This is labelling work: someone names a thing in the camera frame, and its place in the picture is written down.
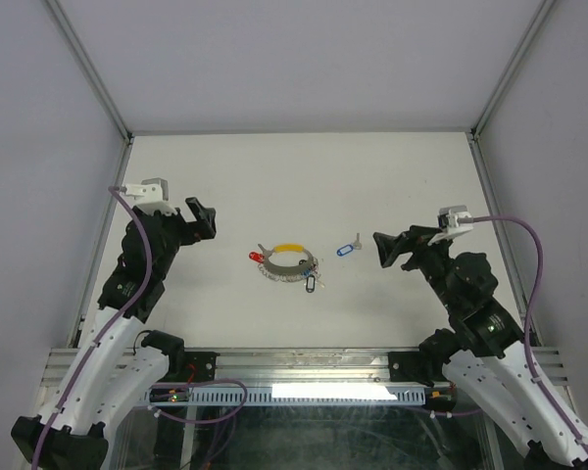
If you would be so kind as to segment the silver key with red tag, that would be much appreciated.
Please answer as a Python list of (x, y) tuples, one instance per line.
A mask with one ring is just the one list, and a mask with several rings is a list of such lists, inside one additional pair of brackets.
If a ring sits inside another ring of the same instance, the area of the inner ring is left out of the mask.
[(258, 245), (264, 257), (270, 257), (274, 253), (274, 249), (266, 248), (262, 244)]

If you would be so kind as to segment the large steel keyring yellow handle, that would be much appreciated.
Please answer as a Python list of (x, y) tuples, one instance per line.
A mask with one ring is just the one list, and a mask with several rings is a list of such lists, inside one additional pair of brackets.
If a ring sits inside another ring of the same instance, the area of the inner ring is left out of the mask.
[(265, 257), (264, 262), (258, 266), (268, 280), (282, 283), (306, 282), (307, 278), (304, 279), (302, 273), (315, 265), (319, 266), (317, 258), (303, 245), (290, 243), (264, 247), (274, 249), (274, 253)]

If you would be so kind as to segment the red key tag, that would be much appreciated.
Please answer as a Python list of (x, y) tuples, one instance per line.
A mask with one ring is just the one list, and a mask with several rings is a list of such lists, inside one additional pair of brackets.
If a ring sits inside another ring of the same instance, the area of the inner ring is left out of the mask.
[(257, 263), (263, 263), (265, 260), (265, 257), (263, 254), (257, 253), (257, 252), (251, 252), (249, 254), (249, 259), (253, 260), (254, 262)]

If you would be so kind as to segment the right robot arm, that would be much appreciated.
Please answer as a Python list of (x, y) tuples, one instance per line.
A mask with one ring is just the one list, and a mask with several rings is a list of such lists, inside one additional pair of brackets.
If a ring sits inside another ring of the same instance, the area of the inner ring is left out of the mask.
[(419, 381), (444, 377), (505, 433), (527, 469), (588, 469), (588, 426), (567, 405), (538, 363), (518, 322), (495, 299), (498, 280), (487, 256), (450, 254), (439, 229), (413, 225), (373, 235), (382, 267), (399, 256), (419, 271), (448, 314), (418, 347)]

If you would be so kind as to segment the blue key tag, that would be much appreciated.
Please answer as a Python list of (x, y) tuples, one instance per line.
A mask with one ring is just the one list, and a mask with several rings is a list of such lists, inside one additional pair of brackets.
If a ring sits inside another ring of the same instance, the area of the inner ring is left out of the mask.
[(339, 257), (345, 257), (349, 254), (351, 254), (352, 252), (355, 251), (355, 247), (351, 244), (345, 245), (340, 247), (337, 251), (336, 251), (336, 255), (338, 255)]

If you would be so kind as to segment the black key tag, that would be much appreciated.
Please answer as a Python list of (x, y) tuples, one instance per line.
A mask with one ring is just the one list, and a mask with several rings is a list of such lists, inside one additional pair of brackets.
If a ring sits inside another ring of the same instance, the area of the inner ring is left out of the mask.
[(307, 293), (313, 293), (316, 289), (316, 277), (314, 275), (310, 275), (306, 279), (305, 289)]

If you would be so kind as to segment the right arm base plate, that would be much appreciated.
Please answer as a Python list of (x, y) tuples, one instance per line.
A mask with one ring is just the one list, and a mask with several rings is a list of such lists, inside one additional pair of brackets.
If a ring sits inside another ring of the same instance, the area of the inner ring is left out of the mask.
[(421, 351), (393, 351), (387, 354), (388, 373), (393, 383), (414, 382), (426, 387), (445, 382), (442, 363)]

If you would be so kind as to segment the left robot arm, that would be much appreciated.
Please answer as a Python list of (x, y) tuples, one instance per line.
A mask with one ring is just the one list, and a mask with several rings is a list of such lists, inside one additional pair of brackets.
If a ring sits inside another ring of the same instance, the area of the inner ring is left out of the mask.
[(160, 379), (174, 380), (185, 369), (184, 342), (154, 330), (124, 370), (118, 364), (143, 331), (179, 250), (212, 240), (216, 210), (197, 198), (170, 213), (137, 204), (122, 250), (98, 299), (90, 330), (55, 394), (33, 417), (21, 416), (11, 437), (34, 469), (101, 469), (116, 432), (137, 401)]

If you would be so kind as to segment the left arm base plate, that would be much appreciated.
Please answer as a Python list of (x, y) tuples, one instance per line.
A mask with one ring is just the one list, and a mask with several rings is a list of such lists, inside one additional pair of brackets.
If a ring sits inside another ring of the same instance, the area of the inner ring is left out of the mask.
[(165, 380), (171, 383), (204, 383), (215, 379), (219, 354), (212, 351), (185, 351)]

